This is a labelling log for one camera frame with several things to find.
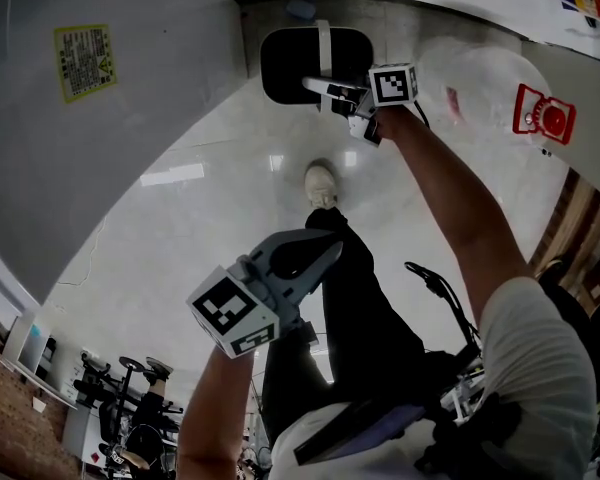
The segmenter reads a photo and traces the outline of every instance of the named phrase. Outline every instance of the white t-shirt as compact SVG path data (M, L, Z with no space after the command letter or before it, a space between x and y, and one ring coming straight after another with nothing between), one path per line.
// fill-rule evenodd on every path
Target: white t-shirt
M480 322L485 395L517 402L522 420L503 450L540 478L581 480L595 432L595 377L587 352L540 285L511 279L498 288ZM273 448L270 480L431 479L413 467L433 444L430 422L418 422L399 441L356 455L298 466L293 450L347 404L308 413Z

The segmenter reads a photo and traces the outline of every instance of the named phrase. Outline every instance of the hand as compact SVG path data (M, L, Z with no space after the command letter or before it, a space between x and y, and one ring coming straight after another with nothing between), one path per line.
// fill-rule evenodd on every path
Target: hand
M416 119L409 109L402 105L379 108L374 117L378 122L378 134L394 142L408 131L413 119Z

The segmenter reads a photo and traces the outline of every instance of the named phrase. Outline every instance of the person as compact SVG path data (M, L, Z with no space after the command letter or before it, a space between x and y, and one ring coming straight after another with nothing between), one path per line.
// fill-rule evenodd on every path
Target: person
M582 479L595 431L596 389L582 343L533 279L500 206L478 177L406 108L382 108L377 119L460 267L483 343L484 398L497 393L520 408L513 433L488 448L491 458L522 478ZM305 186L315 208L307 227L335 231L343 240L341 257L322 283L334 384L325 383L294 332L270 344L262 394L272 447L269 478L428 478L414 468L418 457L394 441L314 464L296 461L294 449L348 402L417 387L425 357L420 338L383 295L371 253L337 209L332 174L312 166ZM180 479L235 474L252 366L253 354L231 360L217 348L211 353L180 432ZM430 431L420 437L425 446L434 442Z
M166 452L158 429L164 424L161 411L173 368L152 357L147 357L146 362L150 368L143 375L149 382L149 389L131 418L131 431L124 447L117 445L113 451L124 460L125 469L134 479L166 480L169 478L164 464ZM103 444L102 448L105 455L110 455L107 445Z

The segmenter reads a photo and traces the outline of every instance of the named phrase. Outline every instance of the white floor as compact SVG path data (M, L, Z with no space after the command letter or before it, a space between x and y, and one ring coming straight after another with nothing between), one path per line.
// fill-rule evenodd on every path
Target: white floor
M216 265L230 265L274 231L303 225L310 212L303 175L315 158L337 166L342 211L374 253L376 273L395 310L427 348L457 352L462 345L445 303L403 267L411 260L439 272L468 312L455 260L394 145L383 142L373 149L350 138L340 116L279 106L264 95L257 45L270 30L291 22L283 7L269 2L245 8L253 78L129 189L45 305L55 336L114 365L120 355L150 355L173 365L167 394L179 403L186 403L213 346L189 313L186 298ZM518 39L502 32L402 4L321 0L318 9L319 17L367 33L377 63L413 60L422 38L439 34L519 48ZM427 107L426 97L422 101L433 130L497 197L530 258L567 167L510 138L476 135L455 125L445 109ZM302 311L316 331L324 331L319 293L305 300ZM373 308L368 318L373 318ZM262 350L256 360L257 386L265 356ZM318 354L316 361L329 378L327 356ZM136 384L142 387L143 381Z

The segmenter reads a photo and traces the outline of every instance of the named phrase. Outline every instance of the warning sticker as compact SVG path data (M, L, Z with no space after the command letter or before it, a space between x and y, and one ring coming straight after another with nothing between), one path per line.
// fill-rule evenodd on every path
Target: warning sticker
M116 83L107 25L54 30L58 73L67 103Z

